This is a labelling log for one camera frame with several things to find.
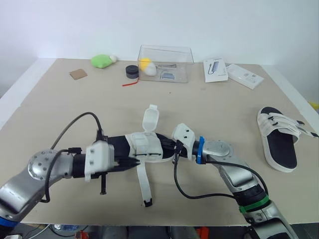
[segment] white sandal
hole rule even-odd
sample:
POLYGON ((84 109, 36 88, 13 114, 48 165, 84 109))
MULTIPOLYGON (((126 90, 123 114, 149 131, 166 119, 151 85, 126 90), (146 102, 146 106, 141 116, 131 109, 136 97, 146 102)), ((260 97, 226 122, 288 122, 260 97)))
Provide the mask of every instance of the white sandal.
POLYGON ((303 132, 319 138, 316 133, 303 129, 302 121, 284 116, 279 110, 264 107, 259 110, 257 123, 263 141, 266 161, 276 170, 289 173, 297 166, 294 144, 303 132))

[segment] clear plastic box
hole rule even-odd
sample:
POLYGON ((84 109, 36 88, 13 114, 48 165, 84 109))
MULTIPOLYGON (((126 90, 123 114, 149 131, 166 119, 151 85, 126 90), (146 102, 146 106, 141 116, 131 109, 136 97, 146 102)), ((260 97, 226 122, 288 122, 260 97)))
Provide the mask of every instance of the clear plastic box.
POLYGON ((142 81, 187 83, 194 64, 189 47, 142 45, 139 53, 139 76, 142 81), (150 61, 155 64, 153 76, 145 73, 150 61))

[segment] beige tabletop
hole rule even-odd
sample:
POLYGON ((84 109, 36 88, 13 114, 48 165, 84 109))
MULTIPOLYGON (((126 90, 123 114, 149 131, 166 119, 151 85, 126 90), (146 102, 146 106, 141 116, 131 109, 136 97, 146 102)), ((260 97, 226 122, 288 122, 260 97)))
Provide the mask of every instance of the beige tabletop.
MULTIPOLYGON (((36 152, 49 148, 60 131, 79 114, 91 111, 108 136, 142 131, 144 110, 158 105, 157 132, 170 136, 185 123, 197 138, 231 143, 238 157, 258 171, 289 223, 319 221, 319 142, 301 136, 295 146, 298 167, 292 173, 272 169, 263 154, 256 116, 261 107, 273 106, 285 115, 305 121, 296 107, 258 65, 242 65, 265 78, 250 90, 232 80, 205 83, 202 64, 194 64, 187 84, 145 82, 128 87, 125 67, 117 62, 96 69, 89 60, 58 59, 33 88, 0 131, 0 184, 19 173, 36 152), (87 77, 73 80, 69 72, 84 69, 87 77)), ((57 149, 94 141, 96 124, 90 117, 78 121, 57 149)), ((153 206, 142 206, 136 169, 111 173, 107 195, 100 196, 100 180, 63 179, 50 188, 51 202, 39 203, 23 220, 33 223, 90 225, 243 225, 247 224, 233 199, 185 198, 173 181, 171 162, 147 164, 153 206)), ((181 187, 191 195, 229 193, 212 165, 181 159, 181 187)))

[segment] white wall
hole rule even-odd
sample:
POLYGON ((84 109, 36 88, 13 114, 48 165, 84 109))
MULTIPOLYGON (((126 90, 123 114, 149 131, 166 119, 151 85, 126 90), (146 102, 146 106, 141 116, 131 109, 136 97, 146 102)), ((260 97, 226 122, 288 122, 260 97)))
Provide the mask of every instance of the white wall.
POLYGON ((276 65, 319 102, 318 8, 318 0, 4 0, 0 34, 10 38, 0 45, 37 57, 124 60, 136 60, 143 43, 190 46, 195 61, 276 65))

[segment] red wire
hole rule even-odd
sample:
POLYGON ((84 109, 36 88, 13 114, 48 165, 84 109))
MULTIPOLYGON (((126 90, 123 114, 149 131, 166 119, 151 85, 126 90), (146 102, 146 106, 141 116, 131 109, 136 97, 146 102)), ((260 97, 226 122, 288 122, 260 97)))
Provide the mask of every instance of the red wire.
POLYGON ((122 86, 131 86, 131 85, 135 85, 138 81, 139 81, 139 77, 138 77, 138 80, 137 81, 135 81, 135 82, 133 82, 133 83, 129 83, 129 84, 124 84, 124 85, 122 85, 122 86))

